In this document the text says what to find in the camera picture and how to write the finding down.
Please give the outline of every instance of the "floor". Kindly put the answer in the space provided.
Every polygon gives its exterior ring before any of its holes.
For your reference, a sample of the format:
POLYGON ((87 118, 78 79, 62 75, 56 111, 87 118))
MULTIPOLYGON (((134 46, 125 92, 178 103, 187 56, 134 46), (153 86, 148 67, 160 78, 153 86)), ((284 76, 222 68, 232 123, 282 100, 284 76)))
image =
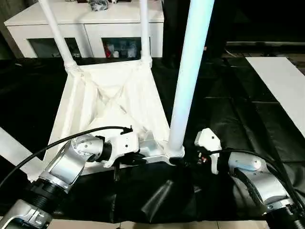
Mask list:
POLYGON ((91 221, 53 220, 48 229, 268 229, 265 221, 203 221, 191 223, 141 224, 123 222, 117 224, 91 221))

